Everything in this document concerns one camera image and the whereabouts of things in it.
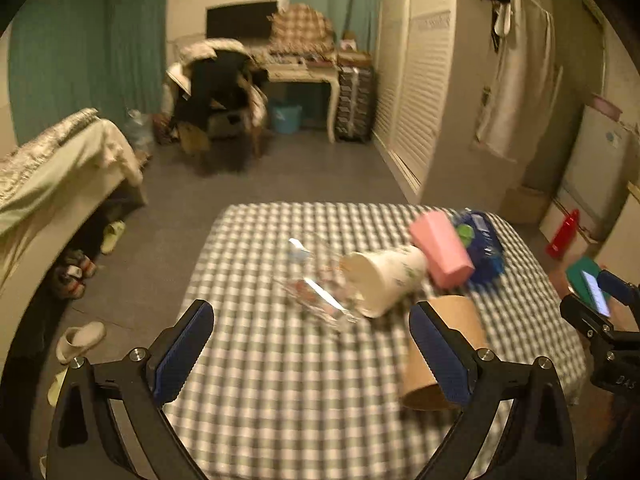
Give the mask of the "pink basin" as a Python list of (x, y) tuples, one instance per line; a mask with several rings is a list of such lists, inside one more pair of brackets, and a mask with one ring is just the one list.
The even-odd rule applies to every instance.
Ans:
[(622, 110), (618, 106), (608, 99), (605, 99), (603, 96), (599, 96), (597, 93), (593, 93), (591, 95), (588, 105), (604, 116), (610, 118), (613, 122), (618, 122), (620, 120), (620, 116), (622, 116)]

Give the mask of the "plaid cloth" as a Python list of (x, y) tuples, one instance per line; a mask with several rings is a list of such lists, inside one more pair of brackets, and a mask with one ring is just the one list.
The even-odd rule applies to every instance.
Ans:
[(305, 3), (290, 4), (270, 18), (269, 47), (284, 54), (325, 54), (334, 50), (332, 22)]

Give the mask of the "teal curtain left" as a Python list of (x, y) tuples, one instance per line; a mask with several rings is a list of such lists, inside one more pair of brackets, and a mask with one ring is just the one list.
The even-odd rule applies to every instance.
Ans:
[(160, 111), (167, 0), (26, 0), (11, 25), (8, 86), (24, 144), (93, 107), (119, 127)]

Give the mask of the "white small fridge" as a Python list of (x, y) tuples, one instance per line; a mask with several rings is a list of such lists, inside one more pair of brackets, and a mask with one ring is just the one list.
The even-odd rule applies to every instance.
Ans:
[(579, 211), (579, 226), (589, 237), (604, 240), (638, 173), (637, 133), (585, 106), (556, 199), (566, 211)]

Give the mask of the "blue plastic cup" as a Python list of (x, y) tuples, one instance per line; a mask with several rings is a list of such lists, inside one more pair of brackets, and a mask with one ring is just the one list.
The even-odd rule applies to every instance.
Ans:
[(454, 229), (474, 266), (470, 281), (493, 283), (504, 272), (504, 249), (494, 224), (484, 212), (467, 209), (454, 219)]

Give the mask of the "red bottle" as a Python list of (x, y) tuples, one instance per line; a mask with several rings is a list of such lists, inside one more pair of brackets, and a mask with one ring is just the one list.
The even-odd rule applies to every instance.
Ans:
[(546, 247), (546, 253), (555, 260), (561, 260), (574, 240), (579, 229), (580, 211), (572, 210), (567, 214)]

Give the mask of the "brown paper cup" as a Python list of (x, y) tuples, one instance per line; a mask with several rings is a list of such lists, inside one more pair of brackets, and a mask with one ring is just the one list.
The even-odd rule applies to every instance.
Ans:
[(487, 344), (473, 301), (458, 295), (420, 301), (410, 308), (407, 326), (402, 405), (416, 411), (468, 405), (476, 382), (473, 352)]

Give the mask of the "red white sneakers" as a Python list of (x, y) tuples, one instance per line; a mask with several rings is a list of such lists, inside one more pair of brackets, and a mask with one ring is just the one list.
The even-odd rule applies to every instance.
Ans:
[(86, 281), (96, 275), (98, 266), (81, 250), (64, 252), (51, 271), (53, 295), (61, 300), (76, 300), (85, 295)]

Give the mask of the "bed with blankets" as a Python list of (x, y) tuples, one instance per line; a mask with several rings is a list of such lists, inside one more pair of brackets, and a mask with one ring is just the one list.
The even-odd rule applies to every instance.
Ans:
[(114, 122), (84, 108), (1, 159), (1, 362), (50, 267), (122, 183), (143, 174)]

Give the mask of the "white louvered wardrobe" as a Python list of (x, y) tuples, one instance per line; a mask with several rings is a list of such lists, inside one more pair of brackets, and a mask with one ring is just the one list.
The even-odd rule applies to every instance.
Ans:
[(413, 204), (499, 209), (508, 162), (477, 143), (488, 0), (381, 0), (374, 143)]

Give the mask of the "hanging white towel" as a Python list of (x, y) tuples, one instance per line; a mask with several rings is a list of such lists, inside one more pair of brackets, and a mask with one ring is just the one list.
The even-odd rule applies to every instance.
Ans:
[(511, 0), (498, 12), (498, 64), (477, 141), (497, 156), (528, 164), (547, 129), (554, 91), (553, 16), (536, 0)]

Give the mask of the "smartphone on gripper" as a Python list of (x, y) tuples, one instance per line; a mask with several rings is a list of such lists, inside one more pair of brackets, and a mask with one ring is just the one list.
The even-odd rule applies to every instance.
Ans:
[(592, 259), (582, 257), (566, 269), (566, 278), (570, 291), (578, 296), (591, 310), (609, 318), (608, 294), (598, 284), (600, 266)]

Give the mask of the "large water jug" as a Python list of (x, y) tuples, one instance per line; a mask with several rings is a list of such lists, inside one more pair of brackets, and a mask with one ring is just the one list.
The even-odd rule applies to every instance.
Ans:
[(136, 151), (151, 154), (154, 145), (152, 119), (140, 110), (128, 110), (127, 114), (124, 127), (127, 140)]

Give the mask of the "clear glass cup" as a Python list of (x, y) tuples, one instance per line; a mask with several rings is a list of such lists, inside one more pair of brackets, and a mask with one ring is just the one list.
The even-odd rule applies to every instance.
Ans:
[(341, 269), (341, 254), (318, 235), (310, 244), (295, 237), (286, 242), (288, 274), (276, 274), (273, 281), (294, 304), (306, 309), (337, 333), (346, 332), (361, 316), (359, 298)]

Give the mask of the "pink plastic cup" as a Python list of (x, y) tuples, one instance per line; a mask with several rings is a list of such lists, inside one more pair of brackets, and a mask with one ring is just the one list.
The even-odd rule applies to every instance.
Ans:
[(412, 244), (424, 253), (427, 272), (441, 289), (464, 285), (475, 268), (449, 217), (441, 210), (420, 214), (409, 226)]

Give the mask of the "green slipper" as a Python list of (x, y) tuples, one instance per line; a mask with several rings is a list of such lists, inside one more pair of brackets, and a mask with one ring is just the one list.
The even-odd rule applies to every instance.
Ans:
[(114, 249), (122, 238), (126, 230), (126, 223), (122, 220), (116, 220), (109, 223), (103, 231), (103, 240), (101, 243), (101, 252), (103, 255), (109, 255), (114, 252)]

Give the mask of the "white patterned paper cup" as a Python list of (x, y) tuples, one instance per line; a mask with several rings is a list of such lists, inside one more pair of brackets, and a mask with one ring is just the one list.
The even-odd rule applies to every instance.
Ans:
[(340, 268), (359, 295), (357, 310), (367, 318), (379, 318), (421, 288), (427, 260), (416, 246), (404, 245), (351, 252), (341, 258)]

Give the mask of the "black monitor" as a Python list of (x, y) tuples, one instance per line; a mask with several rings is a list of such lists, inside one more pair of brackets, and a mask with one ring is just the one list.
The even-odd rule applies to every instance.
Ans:
[(268, 40), (271, 36), (272, 16), (278, 10), (277, 0), (209, 8), (206, 12), (206, 38)]

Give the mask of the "wooden chair with clothes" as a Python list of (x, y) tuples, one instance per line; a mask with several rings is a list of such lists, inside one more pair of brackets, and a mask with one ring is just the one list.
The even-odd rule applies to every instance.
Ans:
[(191, 156), (208, 152), (210, 122), (229, 119), (250, 137), (254, 155), (260, 156), (267, 118), (267, 97), (260, 85), (266, 76), (239, 40), (209, 38), (182, 47), (166, 77), (177, 87), (171, 123), (183, 151)]

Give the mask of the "checkered tablecloth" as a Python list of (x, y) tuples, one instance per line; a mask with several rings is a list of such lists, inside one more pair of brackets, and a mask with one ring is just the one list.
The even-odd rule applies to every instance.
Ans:
[(228, 207), (198, 257), (186, 301), (215, 328), (178, 399), (165, 408), (212, 479), (412, 479), (456, 420), (399, 400), (408, 304), (334, 330), (288, 296), (288, 240), (314, 272), (349, 252), (395, 248), (421, 208), (266, 203)]

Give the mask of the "white desk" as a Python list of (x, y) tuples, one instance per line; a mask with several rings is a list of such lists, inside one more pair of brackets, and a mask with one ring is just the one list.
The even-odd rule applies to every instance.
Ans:
[(267, 47), (250, 49), (250, 55), (260, 68), (267, 71), (270, 82), (282, 84), (327, 84), (331, 93), (326, 106), (326, 135), (330, 143), (336, 142), (335, 116), (340, 100), (340, 71), (337, 53), (292, 55), (275, 54)]

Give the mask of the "blue laundry basket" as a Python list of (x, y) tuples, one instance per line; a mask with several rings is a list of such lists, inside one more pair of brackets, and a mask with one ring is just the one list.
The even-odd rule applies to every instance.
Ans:
[(292, 134), (302, 123), (303, 107), (299, 104), (274, 103), (270, 105), (271, 129), (280, 134)]

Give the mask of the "white slipper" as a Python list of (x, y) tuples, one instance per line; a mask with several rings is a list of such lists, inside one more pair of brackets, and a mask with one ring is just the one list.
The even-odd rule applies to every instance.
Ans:
[(102, 322), (93, 321), (84, 326), (69, 327), (58, 338), (55, 355), (63, 365), (83, 356), (88, 350), (99, 344), (105, 337), (106, 328)]

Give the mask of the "black silver suitcase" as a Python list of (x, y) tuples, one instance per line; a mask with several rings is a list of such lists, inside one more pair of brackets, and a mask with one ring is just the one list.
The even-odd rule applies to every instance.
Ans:
[(340, 66), (335, 114), (335, 135), (338, 140), (370, 139), (375, 104), (375, 73), (371, 67)]

